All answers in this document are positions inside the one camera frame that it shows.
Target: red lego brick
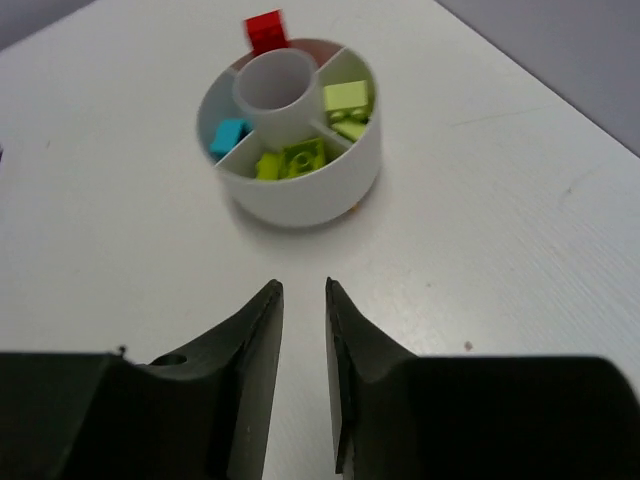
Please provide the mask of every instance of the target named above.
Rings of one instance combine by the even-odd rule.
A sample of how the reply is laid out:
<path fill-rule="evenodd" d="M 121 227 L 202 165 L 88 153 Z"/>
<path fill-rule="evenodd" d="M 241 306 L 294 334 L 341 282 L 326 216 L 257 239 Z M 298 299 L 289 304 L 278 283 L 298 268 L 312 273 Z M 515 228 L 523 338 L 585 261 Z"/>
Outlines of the red lego brick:
<path fill-rule="evenodd" d="M 244 23 L 255 56 L 277 48 L 289 47 L 280 10 L 248 18 Z"/>

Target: lime green lego brick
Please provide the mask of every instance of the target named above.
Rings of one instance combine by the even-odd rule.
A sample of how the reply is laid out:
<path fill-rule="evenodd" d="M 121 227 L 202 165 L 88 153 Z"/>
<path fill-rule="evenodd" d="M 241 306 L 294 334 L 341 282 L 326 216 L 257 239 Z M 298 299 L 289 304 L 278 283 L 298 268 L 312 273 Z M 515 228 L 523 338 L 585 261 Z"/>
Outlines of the lime green lego brick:
<path fill-rule="evenodd" d="M 277 153 L 263 153 L 256 163 L 256 178 L 258 180 L 278 180 L 282 163 L 282 155 Z"/>
<path fill-rule="evenodd" d="M 327 162 L 321 138 L 289 145 L 282 150 L 284 161 L 281 178 L 295 178 L 324 167 Z"/>
<path fill-rule="evenodd" d="M 351 111 L 349 118 L 360 123 L 367 123 L 369 121 L 369 115 L 369 110 L 366 108 L 356 108 Z"/>
<path fill-rule="evenodd" d="M 328 114 L 344 112 L 349 114 L 354 109 L 368 110 L 369 92 L 367 82 L 337 83 L 324 87 L 324 107 Z"/>
<path fill-rule="evenodd" d="M 341 122 L 345 118 L 347 118 L 347 114 L 344 113 L 344 111 L 342 111 L 342 110 L 338 110 L 336 112 L 331 112 L 329 114 L 329 122 L 330 123 Z"/>
<path fill-rule="evenodd" d="M 347 119 L 334 123 L 331 125 L 331 128 L 343 137 L 355 142 L 362 136 L 364 131 L 367 129 L 367 126 L 360 122 L 356 122 L 355 120 Z"/>

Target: divided organizer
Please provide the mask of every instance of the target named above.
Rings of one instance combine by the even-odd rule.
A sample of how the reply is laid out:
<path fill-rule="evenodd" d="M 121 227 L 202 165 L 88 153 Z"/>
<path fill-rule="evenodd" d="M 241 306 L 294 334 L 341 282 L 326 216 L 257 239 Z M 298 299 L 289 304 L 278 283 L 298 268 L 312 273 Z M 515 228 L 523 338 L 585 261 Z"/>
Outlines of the divided organizer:
<path fill-rule="evenodd" d="M 367 82 L 372 108 L 365 132 L 351 142 L 327 124 L 322 88 L 359 80 Z M 255 58 L 247 54 L 224 71 L 198 112 L 198 138 L 209 158 L 208 146 L 226 118 L 245 118 L 253 130 L 217 161 L 215 171 L 229 195 L 267 223 L 308 227 L 328 222 L 356 206 L 380 170 L 375 79 L 355 52 L 336 43 L 295 39 L 288 49 Z M 325 167 L 291 179 L 255 178 L 263 153 L 313 137 L 324 141 Z"/>

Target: cyan lego brick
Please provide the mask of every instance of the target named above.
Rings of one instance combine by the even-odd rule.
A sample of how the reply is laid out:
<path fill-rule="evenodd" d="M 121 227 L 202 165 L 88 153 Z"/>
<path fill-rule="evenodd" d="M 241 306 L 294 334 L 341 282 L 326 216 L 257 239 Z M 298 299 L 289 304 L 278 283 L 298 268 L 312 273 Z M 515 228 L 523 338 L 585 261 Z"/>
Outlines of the cyan lego brick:
<path fill-rule="evenodd" d="M 339 121 L 354 110 L 367 112 L 369 92 L 367 82 L 337 83 L 324 87 L 324 106 L 330 120 Z"/>
<path fill-rule="evenodd" d="M 227 118 L 223 120 L 216 130 L 215 139 L 211 145 L 209 145 L 209 153 L 220 160 L 229 153 L 233 147 L 240 143 L 240 140 L 242 140 L 249 131 L 249 124 L 242 118 Z"/>
<path fill-rule="evenodd" d="M 281 178 L 300 177 L 324 167 L 327 163 L 321 138 L 284 147 L 282 155 L 284 162 Z"/>

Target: white round container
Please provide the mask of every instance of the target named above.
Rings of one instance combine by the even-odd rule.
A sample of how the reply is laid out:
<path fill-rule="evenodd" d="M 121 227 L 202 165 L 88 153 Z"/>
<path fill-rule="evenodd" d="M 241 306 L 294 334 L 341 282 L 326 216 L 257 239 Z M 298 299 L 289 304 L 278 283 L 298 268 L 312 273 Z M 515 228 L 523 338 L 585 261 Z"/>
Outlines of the white round container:
<path fill-rule="evenodd" d="M 347 212 L 373 185 L 382 163 L 380 99 L 371 70 L 353 51 L 324 40 L 297 39 L 290 43 L 290 49 L 276 50 L 255 59 L 247 55 L 216 80 L 198 113 L 198 136 L 203 151 L 209 157 L 207 147 L 220 121 L 225 118 L 246 118 L 254 131 L 217 162 L 215 171 L 218 177 L 228 194 L 257 218 L 282 227 L 308 227 L 328 222 Z M 304 74 L 306 77 L 303 76 L 302 61 L 292 70 L 298 72 L 299 76 L 294 77 L 297 80 L 308 80 L 307 87 L 303 89 L 304 82 L 299 81 L 297 89 L 285 87 L 284 93 L 279 93 L 282 96 L 276 95 L 275 99 L 263 97 L 271 86 L 256 84 L 254 74 L 268 63 L 264 60 L 262 64 L 259 60 L 263 57 L 268 59 L 269 56 L 291 59 L 289 53 L 296 49 L 301 50 L 295 53 L 296 57 L 307 58 L 307 55 L 300 55 L 306 53 L 317 64 L 317 71 L 310 76 Z M 245 77 L 254 68 L 253 74 Z M 373 109 L 364 134 L 352 143 L 326 126 L 323 102 L 320 104 L 321 117 L 318 117 L 317 97 L 312 101 L 309 100 L 311 95 L 307 94 L 321 92 L 325 85 L 358 80 L 367 81 Z M 289 115 L 306 101 L 313 107 L 300 108 L 295 116 Z M 266 138 L 265 132 L 277 122 L 290 127 L 285 128 L 284 133 L 278 128 L 277 132 Z M 303 137 L 301 140 L 322 138 L 330 163 L 310 174 L 292 179 L 261 181 L 253 178 L 256 162 L 265 151 L 273 149 L 272 142 L 277 149 L 282 145 L 278 139 L 286 135 L 298 135 L 298 132 L 304 132 L 300 133 Z M 290 138 L 293 137 L 282 141 L 298 142 Z"/>

